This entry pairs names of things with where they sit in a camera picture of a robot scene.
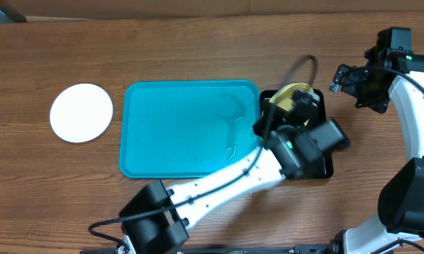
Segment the white plate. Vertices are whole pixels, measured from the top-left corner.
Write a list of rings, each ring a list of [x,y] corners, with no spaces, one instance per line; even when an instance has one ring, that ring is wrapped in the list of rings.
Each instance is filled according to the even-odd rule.
[[[103,88],[80,83],[56,97],[49,112],[49,123],[60,139],[86,143],[105,132],[113,114],[113,102]]]

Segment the yellow-green plate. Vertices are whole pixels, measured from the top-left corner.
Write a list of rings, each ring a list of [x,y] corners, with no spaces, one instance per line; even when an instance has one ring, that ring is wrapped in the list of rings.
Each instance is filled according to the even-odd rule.
[[[291,83],[276,92],[269,103],[275,103],[273,125],[307,126],[320,102],[307,83]]]

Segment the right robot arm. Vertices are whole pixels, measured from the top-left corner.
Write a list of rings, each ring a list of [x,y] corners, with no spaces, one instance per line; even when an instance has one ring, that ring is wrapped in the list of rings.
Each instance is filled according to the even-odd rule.
[[[411,48],[409,28],[390,27],[365,51],[365,66],[341,64],[330,90],[356,98],[357,108],[380,114],[394,104],[404,139],[406,163],[381,190],[377,213],[339,232],[328,253],[393,253],[413,246],[424,253],[424,55]]]

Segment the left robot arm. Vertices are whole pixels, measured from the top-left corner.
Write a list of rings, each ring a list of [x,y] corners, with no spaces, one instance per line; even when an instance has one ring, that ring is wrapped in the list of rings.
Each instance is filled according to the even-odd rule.
[[[316,89],[273,92],[253,130],[262,145],[243,159],[191,182],[146,185],[119,213],[124,240],[118,252],[175,253],[200,220],[234,199],[285,180],[329,178],[331,154],[349,145],[336,121],[326,118]]]

